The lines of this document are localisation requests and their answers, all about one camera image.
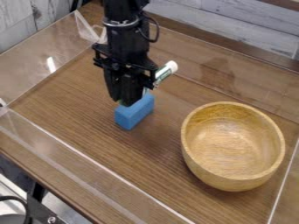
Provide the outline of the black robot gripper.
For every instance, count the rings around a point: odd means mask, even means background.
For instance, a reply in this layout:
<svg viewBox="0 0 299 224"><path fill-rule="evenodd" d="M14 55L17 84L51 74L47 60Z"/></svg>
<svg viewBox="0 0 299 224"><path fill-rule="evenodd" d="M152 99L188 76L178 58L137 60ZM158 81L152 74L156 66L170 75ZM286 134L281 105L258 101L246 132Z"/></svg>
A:
<svg viewBox="0 0 299 224"><path fill-rule="evenodd" d="M158 36L149 38L149 21L102 21L106 43L95 43L94 65L103 70L106 91L114 102L129 107L142 97L144 87L135 76L145 74L154 78L157 65L148 58L149 44Z"/></svg>

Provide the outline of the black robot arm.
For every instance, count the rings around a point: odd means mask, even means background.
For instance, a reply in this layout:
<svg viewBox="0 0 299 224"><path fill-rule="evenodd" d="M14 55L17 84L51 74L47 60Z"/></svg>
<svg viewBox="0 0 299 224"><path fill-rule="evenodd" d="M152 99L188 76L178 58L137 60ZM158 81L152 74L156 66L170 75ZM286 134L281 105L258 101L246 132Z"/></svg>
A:
<svg viewBox="0 0 299 224"><path fill-rule="evenodd" d="M102 0L106 43L91 45L93 64L103 71L106 91L114 102L130 107L154 88L158 66L149 59L149 44L160 27L144 7L150 0Z"/></svg>

